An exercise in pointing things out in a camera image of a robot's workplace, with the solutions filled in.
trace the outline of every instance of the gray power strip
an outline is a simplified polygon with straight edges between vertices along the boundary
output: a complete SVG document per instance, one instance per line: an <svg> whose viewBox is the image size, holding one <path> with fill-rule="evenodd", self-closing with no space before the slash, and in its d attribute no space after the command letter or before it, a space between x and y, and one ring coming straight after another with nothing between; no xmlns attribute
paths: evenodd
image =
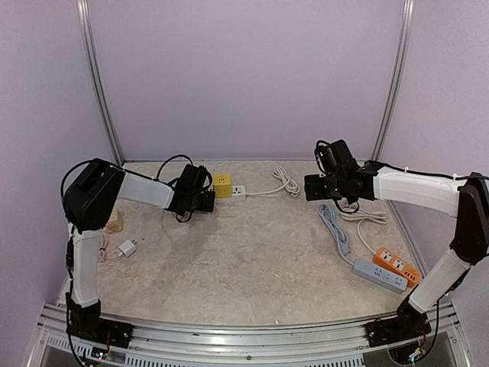
<svg viewBox="0 0 489 367"><path fill-rule="evenodd" d="M398 294L407 288L407 279L362 258L355 262L353 272Z"/></svg>

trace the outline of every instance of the white phone charger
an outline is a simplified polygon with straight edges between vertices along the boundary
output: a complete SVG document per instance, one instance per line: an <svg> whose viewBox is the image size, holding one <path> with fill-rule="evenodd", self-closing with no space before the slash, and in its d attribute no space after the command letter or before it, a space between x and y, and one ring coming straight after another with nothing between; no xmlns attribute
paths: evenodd
<svg viewBox="0 0 489 367"><path fill-rule="evenodd" d="M122 254L124 254L127 258L129 256L131 256L134 251L136 251L136 241L129 241L128 239L126 239L120 246L119 246L119 250L121 250L121 252L119 253L118 256L122 256Z"/></svg>

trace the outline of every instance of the power plug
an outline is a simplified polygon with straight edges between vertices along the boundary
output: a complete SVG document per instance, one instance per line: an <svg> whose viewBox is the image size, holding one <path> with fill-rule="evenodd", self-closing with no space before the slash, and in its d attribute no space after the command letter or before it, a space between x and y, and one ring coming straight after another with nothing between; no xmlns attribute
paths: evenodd
<svg viewBox="0 0 489 367"><path fill-rule="evenodd" d="M126 256L126 258L128 258L129 256L131 256L134 251L136 251L136 241L129 241L128 239L126 239L120 246L119 246L119 250L121 250L121 252L119 253L119 257L122 256L122 254L124 254Z"/></svg>
<svg viewBox="0 0 489 367"><path fill-rule="evenodd" d="M246 200L246 189L244 186L232 186L231 197L216 197L215 203L217 204L230 204L238 201Z"/></svg>

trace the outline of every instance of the white power strip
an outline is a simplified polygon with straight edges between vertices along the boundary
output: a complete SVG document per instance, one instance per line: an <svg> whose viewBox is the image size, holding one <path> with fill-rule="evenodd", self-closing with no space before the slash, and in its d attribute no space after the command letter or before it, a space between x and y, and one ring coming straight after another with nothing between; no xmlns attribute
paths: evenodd
<svg viewBox="0 0 489 367"><path fill-rule="evenodd" d="M232 186L232 196L231 197L219 197L215 198L216 204L231 204L238 201L246 200L246 189L244 186Z"/></svg>

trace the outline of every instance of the beige object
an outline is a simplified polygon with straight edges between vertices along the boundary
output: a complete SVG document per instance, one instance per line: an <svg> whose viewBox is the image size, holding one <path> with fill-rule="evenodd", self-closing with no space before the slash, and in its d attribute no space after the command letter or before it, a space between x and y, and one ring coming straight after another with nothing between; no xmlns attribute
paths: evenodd
<svg viewBox="0 0 489 367"><path fill-rule="evenodd" d="M118 209L114 210L105 225L107 233L116 233L122 231L122 217Z"/></svg>

